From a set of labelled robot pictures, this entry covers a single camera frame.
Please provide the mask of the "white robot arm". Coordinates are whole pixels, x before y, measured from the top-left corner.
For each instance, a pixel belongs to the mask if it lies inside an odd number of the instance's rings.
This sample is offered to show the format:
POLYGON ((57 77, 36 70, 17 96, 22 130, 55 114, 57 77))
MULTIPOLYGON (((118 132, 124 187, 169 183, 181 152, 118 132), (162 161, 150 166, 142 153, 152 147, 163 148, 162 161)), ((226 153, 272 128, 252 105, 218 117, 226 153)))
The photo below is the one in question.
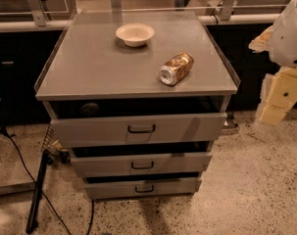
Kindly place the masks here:
POLYGON ((279 125, 297 103, 297 0, 291 0, 248 48, 256 53, 267 51, 270 60, 279 65, 278 72, 263 80, 256 112, 257 123, 279 125))

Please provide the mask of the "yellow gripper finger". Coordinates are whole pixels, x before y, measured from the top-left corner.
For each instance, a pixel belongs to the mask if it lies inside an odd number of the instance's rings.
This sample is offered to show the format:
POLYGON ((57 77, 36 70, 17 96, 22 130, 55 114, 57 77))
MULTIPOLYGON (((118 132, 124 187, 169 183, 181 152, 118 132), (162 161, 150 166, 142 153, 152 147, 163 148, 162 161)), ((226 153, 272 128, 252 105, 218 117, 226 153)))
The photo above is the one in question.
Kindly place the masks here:
POLYGON ((259 36, 254 38, 248 45, 248 48, 256 53, 270 51, 270 38, 272 35, 272 26, 266 28, 259 36))
POLYGON ((255 115, 256 123, 268 126, 279 125, 287 112, 279 102, 281 98, 282 91, 278 88, 278 78, 267 73, 261 87, 261 102, 255 115))

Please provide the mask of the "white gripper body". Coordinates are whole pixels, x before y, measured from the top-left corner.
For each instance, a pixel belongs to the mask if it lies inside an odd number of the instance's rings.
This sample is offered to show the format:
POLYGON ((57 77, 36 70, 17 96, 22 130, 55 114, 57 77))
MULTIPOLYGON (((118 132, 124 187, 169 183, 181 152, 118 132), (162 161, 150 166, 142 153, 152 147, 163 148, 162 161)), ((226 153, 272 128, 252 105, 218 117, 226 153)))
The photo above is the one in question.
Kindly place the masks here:
POLYGON ((297 103, 297 69, 281 67, 273 76, 268 103, 289 111, 297 103))

